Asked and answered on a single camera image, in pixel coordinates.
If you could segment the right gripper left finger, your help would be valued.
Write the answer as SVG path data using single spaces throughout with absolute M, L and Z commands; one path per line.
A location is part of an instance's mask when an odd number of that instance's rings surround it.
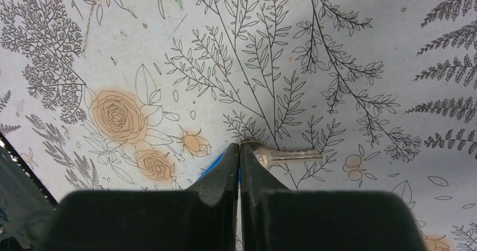
M 239 146 L 181 191 L 76 191 L 38 250 L 235 250 Z

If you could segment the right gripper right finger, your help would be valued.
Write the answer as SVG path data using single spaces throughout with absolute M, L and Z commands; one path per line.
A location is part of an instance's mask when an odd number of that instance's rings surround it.
M 269 172 L 249 145 L 240 146 L 244 250 L 425 250 L 415 220 L 385 191 L 293 191 Z

